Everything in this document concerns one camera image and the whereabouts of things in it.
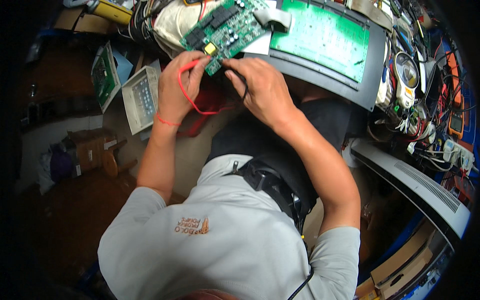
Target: wooden stool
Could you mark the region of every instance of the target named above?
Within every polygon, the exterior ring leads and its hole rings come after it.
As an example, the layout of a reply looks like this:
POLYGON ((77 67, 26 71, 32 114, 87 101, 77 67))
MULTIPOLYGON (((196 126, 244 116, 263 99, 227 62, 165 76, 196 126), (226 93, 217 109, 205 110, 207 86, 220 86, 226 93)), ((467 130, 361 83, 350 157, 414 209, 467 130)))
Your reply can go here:
POLYGON ((137 164, 136 159, 126 164, 123 164, 121 166, 117 164, 117 160, 113 155, 113 150, 116 150, 124 146, 126 143, 127 143, 127 140, 121 141, 120 143, 117 143, 116 145, 113 145, 112 147, 110 147, 108 150, 105 150, 102 154, 103 170, 111 177, 117 177, 119 172, 133 168, 137 164))

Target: hand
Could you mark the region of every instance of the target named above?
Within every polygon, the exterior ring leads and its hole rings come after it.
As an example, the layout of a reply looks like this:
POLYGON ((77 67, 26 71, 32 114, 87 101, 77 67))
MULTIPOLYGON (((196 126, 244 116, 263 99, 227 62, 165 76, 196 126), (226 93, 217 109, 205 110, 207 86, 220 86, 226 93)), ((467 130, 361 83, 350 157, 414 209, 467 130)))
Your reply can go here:
POLYGON ((185 51, 172 60, 163 70, 158 80, 158 114, 161 119, 172 123, 181 123, 192 109, 192 105, 183 95, 178 82, 178 72, 187 63, 200 60, 191 70, 182 73, 183 88, 192 101, 200 92, 200 81, 209 62, 209 58, 200 51, 185 51))
MULTIPOLYGON (((288 122, 297 111, 282 73, 266 61, 257 58, 230 59, 224 60, 223 64, 245 77, 248 94, 243 101, 244 105, 273 130, 288 122)), ((225 76, 232 81, 239 95, 243 96, 245 83, 232 70, 227 70, 225 76)))

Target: embroidered logo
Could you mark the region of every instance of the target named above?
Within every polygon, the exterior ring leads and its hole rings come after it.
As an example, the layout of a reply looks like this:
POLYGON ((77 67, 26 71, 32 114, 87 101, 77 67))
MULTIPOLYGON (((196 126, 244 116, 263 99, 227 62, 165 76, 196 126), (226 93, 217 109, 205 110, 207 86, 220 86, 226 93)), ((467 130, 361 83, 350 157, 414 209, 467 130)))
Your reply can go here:
POLYGON ((197 229, 200 226, 201 219, 196 218, 182 218, 175 226, 175 232, 185 233, 189 236, 192 234, 205 234, 208 233, 208 218, 205 218, 202 227, 197 229))

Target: power strip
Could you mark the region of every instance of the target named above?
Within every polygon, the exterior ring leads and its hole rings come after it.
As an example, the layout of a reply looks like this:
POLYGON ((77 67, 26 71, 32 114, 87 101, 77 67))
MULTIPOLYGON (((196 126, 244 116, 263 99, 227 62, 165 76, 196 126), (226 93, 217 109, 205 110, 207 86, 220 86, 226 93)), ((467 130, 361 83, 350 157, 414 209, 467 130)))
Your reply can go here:
POLYGON ((452 140, 446 140, 444 144, 444 161, 450 162, 457 168, 462 168, 470 175, 475 157, 465 147, 452 140))

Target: green circuit board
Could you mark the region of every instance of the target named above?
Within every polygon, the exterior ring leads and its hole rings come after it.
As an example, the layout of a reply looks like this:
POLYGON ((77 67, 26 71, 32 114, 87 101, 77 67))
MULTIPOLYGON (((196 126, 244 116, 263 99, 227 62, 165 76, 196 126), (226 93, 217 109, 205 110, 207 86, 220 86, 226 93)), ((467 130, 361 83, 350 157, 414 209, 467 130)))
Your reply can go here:
POLYGON ((313 4, 283 1, 292 14, 287 34, 275 32, 270 48, 314 61, 361 82, 370 32, 353 21, 313 4))
POLYGON ((204 16, 180 43, 187 50, 199 50, 212 58, 205 71, 212 76, 221 61, 238 54, 266 32, 253 16, 255 10, 268 8, 264 0, 224 0, 204 16))

